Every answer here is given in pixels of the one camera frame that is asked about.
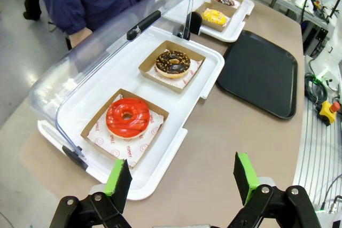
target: yellow donut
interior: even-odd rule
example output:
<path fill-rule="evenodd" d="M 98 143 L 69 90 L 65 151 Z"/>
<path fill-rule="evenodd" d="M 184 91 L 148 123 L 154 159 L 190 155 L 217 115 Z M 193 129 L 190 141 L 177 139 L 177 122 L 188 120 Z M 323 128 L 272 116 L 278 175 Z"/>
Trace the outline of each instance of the yellow donut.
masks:
<path fill-rule="evenodd" d="M 218 25 L 224 25 L 227 22 L 227 17 L 221 13 L 220 11 L 213 10 L 213 9 L 207 9 L 202 14 L 202 17 L 212 23 L 218 24 Z"/>

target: person's arm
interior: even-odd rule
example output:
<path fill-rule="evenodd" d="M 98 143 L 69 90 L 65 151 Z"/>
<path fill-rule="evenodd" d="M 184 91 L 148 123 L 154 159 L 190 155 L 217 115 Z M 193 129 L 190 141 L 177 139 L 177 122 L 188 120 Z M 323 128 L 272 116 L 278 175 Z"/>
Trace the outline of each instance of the person's arm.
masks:
<path fill-rule="evenodd" d="M 61 30 L 70 35 L 72 47 L 91 34 L 86 27 L 81 0 L 44 0 L 46 9 Z"/>

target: red frosted donut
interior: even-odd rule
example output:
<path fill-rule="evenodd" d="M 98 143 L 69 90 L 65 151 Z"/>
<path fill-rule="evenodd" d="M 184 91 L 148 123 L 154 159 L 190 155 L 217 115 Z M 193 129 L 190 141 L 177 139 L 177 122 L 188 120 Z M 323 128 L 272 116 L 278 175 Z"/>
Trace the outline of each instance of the red frosted donut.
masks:
<path fill-rule="evenodd" d="M 149 125 L 149 120 L 149 107 L 136 98 L 122 98 L 112 103 L 106 114 L 109 131 L 125 139 L 141 135 Z"/>

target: transparent cover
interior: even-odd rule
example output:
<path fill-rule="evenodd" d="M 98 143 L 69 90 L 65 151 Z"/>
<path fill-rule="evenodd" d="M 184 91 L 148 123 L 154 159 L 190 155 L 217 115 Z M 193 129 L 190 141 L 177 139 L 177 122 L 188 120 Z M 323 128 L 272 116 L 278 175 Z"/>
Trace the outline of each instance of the transparent cover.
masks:
<path fill-rule="evenodd" d="M 165 18 L 165 14 L 178 3 L 187 3 L 178 9 L 177 22 Z M 52 66 L 38 80 L 29 93 L 31 106 L 38 114 L 51 124 L 57 126 L 57 113 L 61 106 L 68 101 L 70 95 L 78 90 L 83 83 L 93 76 L 105 63 L 116 57 L 122 48 L 135 39 L 127 39 L 127 32 L 137 29 L 146 17 L 160 11 L 160 18 L 152 19 L 147 28 L 141 26 L 143 34 L 153 24 L 167 32 L 186 36 L 191 15 L 192 0 L 143 0 L 125 10 L 95 31 L 79 46 L 70 50 L 60 62 Z"/>

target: donut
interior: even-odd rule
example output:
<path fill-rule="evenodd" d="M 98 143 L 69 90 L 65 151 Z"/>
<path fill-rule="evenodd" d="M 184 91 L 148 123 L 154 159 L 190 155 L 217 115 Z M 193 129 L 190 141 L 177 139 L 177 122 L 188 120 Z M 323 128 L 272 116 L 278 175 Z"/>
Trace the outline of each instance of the donut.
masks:
<path fill-rule="evenodd" d="M 214 9 L 205 10 L 202 14 L 202 17 L 209 22 L 212 22 L 221 26 L 225 25 L 227 22 L 227 17 L 220 11 L 217 11 Z"/>
<path fill-rule="evenodd" d="M 216 0 L 216 1 L 227 6 L 235 6 L 234 0 Z"/>
<path fill-rule="evenodd" d="M 190 58 L 181 51 L 166 51 L 156 58 L 156 68 L 164 77 L 183 77 L 189 71 Z"/>
<path fill-rule="evenodd" d="M 147 129 L 149 121 L 149 107 L 136 98 L 122 98 L 113 102 L 106 114 L 110 133 L 124 139 L 140 136 Z"/>

